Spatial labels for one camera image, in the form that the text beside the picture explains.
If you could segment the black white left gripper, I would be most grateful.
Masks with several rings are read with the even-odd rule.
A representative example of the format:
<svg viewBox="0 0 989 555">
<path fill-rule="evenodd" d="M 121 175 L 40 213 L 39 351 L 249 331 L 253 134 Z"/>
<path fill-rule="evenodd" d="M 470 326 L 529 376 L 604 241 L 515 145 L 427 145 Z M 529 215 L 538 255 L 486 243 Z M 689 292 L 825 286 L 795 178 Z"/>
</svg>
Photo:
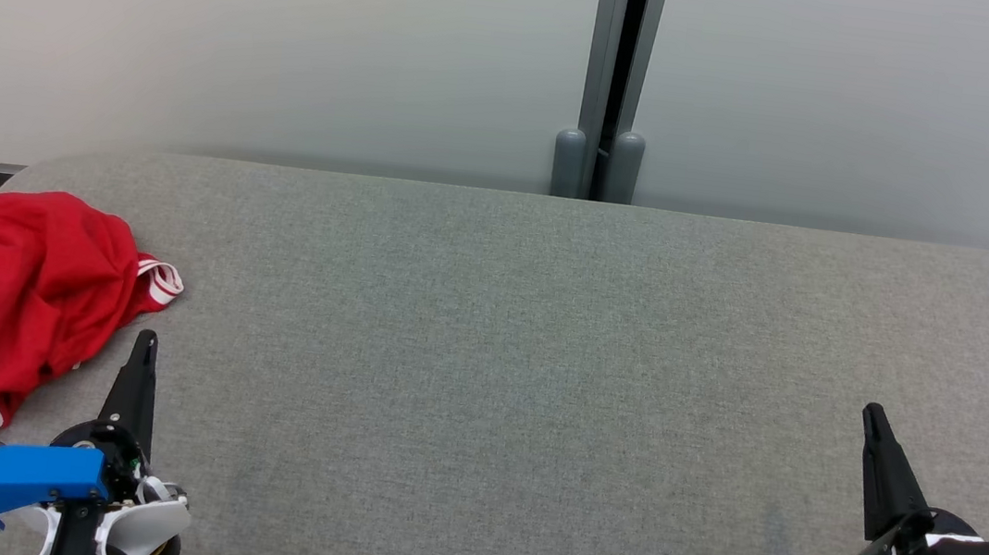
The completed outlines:
<svg viewBox="0 0 989 555">
<path fill-rule="evenodd" d="M 70 427 L 56 446 L 94 450 L 95 481 L 78 496 L 54 492 L 46 502 L 40 555 L 180 555 L 190 525 L 188 494 L 151 470 L 159 338 L 139 332 L 98 420 Z"/>
</svg>

